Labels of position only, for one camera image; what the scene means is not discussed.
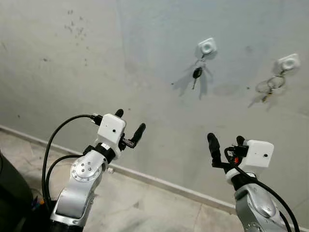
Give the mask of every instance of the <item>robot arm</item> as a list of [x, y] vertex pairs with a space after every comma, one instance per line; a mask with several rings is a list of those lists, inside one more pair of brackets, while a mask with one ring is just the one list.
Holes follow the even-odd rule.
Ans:
[[108, 164], [121, 156], [126, 146], [135, 147], [140, 140], [145, 124], [141, 124], [132, 139], [125, 139], [126, 122], [122, 120], [122, 110], [115, 115], [106, 114], [99, 124], [96, 146], [89, 146], [84, 156], [71, 166], [70, 179], [62, 190], [51, 214], [51, 231], [82, 231], [86, 224], [94, 191], [102, 179]]
[[283, 220], [270, 193], [258, 185], [260, 182], [257, 181], [260, 173], [269, 166], [274, 150], [273, 144], [257, 140], [246, 141], [239, 136], [237, 145], [225, 149], [228, 163], [224, 163], [221, 161], [217, 138], [210, 133], [207, 139], [212, 166], [223, 168], [227, 182], [234, 186], [236, 213], [244, 230], [246, 232], [289, 232], [290, 227], [286, 220]]

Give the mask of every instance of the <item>concrete wall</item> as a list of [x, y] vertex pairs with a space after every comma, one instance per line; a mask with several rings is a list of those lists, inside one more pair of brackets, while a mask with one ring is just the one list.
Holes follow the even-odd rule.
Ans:
[[[309, 227], [308, 21], [307, 0], [2, 0], [0, 124], [47, 140], [70, 116], [123, 108], [127, 134], [147, 131], [118, 164], [230, 203], [206, 133], [221, 147], [237, 135], [269, 141], [261, 180]], [[192, 90], [195, 46], [208, 37], [218, 54]], [[274, 61], [295, 52], [302, 66], [285, 91], [251, 104]], [[96, 131], [80, 119], [56, 143], [82, 151]]]

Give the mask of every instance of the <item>floor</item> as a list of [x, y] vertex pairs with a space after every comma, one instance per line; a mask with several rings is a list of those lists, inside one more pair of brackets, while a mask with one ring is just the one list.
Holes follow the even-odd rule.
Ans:
[[[42, 161], [45, 148], [0, 130], [0, 149], [41, 196]], [[50, 152], [50, 163], [63, 156]], [[55, 167], [50, 183], [57, 198], [70, 176], [71, 160]], [[104, 174], [96, 189], [85, 232], [240, 232], [235, 215], [145, 184], [119, 173]]]

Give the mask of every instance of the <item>wire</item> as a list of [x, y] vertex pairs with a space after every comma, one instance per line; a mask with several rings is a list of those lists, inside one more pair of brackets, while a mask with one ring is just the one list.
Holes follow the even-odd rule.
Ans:
[[285, 224], [285, 227], [286, 227], [287, 231], [288, 232], [292, 232], [290, 224], [289, 224], [288, 220], [286, 219], [286, 217], [284, 216], [284, 214], [281, 211], [279, 211], [279, 214], [280, 214], [280, 217], [282, 218], [282, 220], [283, 220], [283, 222]]
[[46, 176], [46, 181], [45, 181], [45, 183], [46, 183], [46, 190], [47, 190], [47, 200], [49, 202], [51, 202], [50, 193], [49, 193], [49, 178], [50, 178], [50, 175], [51, 175], [51, 173], [53, 171], [53, 168], [57, 165], [57, 163], [59, 163], [62, 160], [69, 159], [69, 158], [79, 158], [81, 156], [82, 155], [63, 156], [63, 157], [60, 157], [59, 159], [57, 159], [55, 162], [53, 162], [53, 164], [50, 166], [50, 168], [48, 169], [47, 176]]
[[53, 134], [51, 135], [51, 137], [49, 138], [48, 144], [46, 146], [46, 151], [45, 151], [45, 155], [44, 155], [44, 160], [43, 160], [43, 168], [42, 168], [42, 194], [43, 194], [43, 199], [46, 203], [46, 208], [48, 212], [51, 212], [51, 202], [48, 199], [48, 189], [46, 187], [46, 181], [45, 181], [45, 176], [46, 176], [46, 166], [47, 166], [47, 159], [48, 159], [48, 153], [49, 153], [49, 149], [51, 147], [52, 141], [54, 139], [54, 137], [56, 136], [56, 134], [59, 132], [59, 130], [65, 126], [66, 124], [68, 124], [69, 122], [77, 119], [77, 118], [81, 118], [81, 117], [88, 117], [90, 119], [94, 119], [95, 116], [93, 115], [77, 115], [74, 117], [69, 118], [68, 120], [64, 121], [60, 126], [57, 127], [57, 129], [53, 132]]
[[0, 151], [0, 162], [1, 162], [1, 167], [0, 167], [0, 174], [2, 173], [2, 169], [3, 169], [3, 158], [2, 158], [2, 153]]
[[290, 207], [287, 205], [287, 203], [274, 191], [272, 190], [270, 187], [268, 187], [267, 185], [263, 184], [262, 182], [258, 181], [256, 178], [253, 178], [251, 176], [249, 176], [248, 174], [246, 174], [242, 169], [240, 169], [239, 167], [237, 167], [236, 165], [232, 164], [233, 168], [235, 168], [239, 173], [243, 174], [245, 177], [247, 177], [249, 180], [251, 180], [253, 183], [257, 184], [258, 186], [264, 188], [266, 191], [270, 192], [281, 204], [282, 206], [285, 208], [285, 210], [287, 211], [287, 213], [289, 214], [292, 223], [294, 225], [294, 230], [295, 232], [299, 232], [299, 226], [297, 223], [297, 220], [293, 214], [293, 212], [291, 211]]

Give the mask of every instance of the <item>screw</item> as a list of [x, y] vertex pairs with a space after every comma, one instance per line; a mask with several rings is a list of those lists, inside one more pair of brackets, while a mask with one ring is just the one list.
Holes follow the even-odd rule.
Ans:
[[108, 169], [107, 169], [107, 173], [108, 173], [108, 174], [113, 174], [114, 171], [115, 171], [115, 170], [114, 170], [113, 168], [108, 168]]

